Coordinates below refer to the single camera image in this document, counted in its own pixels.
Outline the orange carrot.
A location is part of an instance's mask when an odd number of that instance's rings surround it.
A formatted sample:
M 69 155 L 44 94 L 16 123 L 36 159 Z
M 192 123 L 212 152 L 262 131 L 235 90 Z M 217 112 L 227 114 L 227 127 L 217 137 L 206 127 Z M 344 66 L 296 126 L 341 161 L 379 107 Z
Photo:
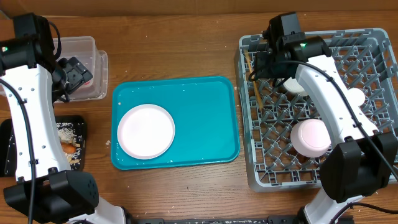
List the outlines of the orange carrot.
M 76 152 L 76 146 L 74 143 L 61 142 L 61 147 L 64 153 L 74 154 Z

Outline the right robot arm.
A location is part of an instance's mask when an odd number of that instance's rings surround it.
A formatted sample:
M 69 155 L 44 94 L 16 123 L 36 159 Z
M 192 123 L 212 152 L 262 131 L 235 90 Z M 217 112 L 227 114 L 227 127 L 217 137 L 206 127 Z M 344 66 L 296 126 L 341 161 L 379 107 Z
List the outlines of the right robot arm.
M 396 176 L 397 138 L 380 133 L 349 92 L 332 52 L 319 36 L 306 37 L 295 12 L 272 18 L 262 34 L 268 47 L 256 54 L 249 79 L 272 80 L 274 88 L 294 78 L 313 101 L 333 150 L 320 167 L 321 189 L 294 223 L 336 223 L 347 209 Z

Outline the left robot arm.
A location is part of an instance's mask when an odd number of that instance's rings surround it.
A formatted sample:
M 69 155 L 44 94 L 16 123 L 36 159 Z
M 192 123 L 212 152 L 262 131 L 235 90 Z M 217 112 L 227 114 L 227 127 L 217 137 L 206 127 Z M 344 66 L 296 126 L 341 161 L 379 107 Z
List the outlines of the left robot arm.
M 53 103 L 92 78 L 76 58 L 61 57 L 56 26 L 33 13 L 13 18 L 15 37 L 1 42 L 1 85 L 17 147 L 16 184 L 4 189 L 13 209 L 39 223 L 132 223 L 123 207 L 100 197 L 94 177 L 72 170 Z

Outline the rice and peanut scraps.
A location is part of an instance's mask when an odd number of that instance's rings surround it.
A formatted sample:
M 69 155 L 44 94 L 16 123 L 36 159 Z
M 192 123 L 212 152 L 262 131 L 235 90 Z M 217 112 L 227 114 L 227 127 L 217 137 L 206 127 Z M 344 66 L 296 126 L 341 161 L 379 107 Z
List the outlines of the rice and peanut scraps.
M 57 122 L 58 136 L 61 142 L 74 143 L 76 152 L 65 156 L 72 170 L 82 170 L 84 166 L 86 124 L 84 122 Z M 1 140 L 2 162 L 5 168 L 16 168 L 16 140 L 10 119 L 2 124 Z

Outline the white saucer plate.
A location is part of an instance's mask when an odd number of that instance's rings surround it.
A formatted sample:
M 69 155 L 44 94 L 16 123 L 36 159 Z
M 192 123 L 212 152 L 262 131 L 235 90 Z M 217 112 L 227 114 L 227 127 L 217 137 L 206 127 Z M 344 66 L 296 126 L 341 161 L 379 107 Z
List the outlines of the white saucer plate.
M 292 94 L 298 94 L 300 96 L 308 96 L 308 93 L 304 88 L 298 83 L 295 78 L 289 78 L 283 84 L 283 87 Z

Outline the small white bowl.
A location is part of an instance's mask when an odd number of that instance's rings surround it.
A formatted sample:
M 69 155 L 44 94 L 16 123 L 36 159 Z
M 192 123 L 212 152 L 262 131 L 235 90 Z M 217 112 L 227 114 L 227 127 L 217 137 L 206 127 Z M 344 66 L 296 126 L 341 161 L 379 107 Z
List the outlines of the small white bowl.
M 293 148 L 305 157 L 320 157 L 331 145 L 327 128 L 319 119 L 298 122 L 291 130 L 290 140 Z

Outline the small white cup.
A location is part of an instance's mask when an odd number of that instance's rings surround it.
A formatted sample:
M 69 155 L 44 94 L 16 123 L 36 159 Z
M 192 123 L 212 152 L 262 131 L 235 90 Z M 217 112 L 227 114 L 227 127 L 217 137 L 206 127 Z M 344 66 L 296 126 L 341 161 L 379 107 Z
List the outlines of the small white cup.
M 348 100 L 352 105 L 362 106 L 366 100 L 364 92 L 359 88 L 348 89 Z

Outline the large white plate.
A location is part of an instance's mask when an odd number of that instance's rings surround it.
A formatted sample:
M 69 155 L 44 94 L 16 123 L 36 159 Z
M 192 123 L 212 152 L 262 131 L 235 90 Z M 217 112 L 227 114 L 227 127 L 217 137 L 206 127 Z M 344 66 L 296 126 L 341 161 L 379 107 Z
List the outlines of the large white plate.
M 135 159 L 154 159 L 165 153 L 175 137 L 175 123 L 164 108 L 143 104 L 120 120 L 117 139 L 121 149 Z

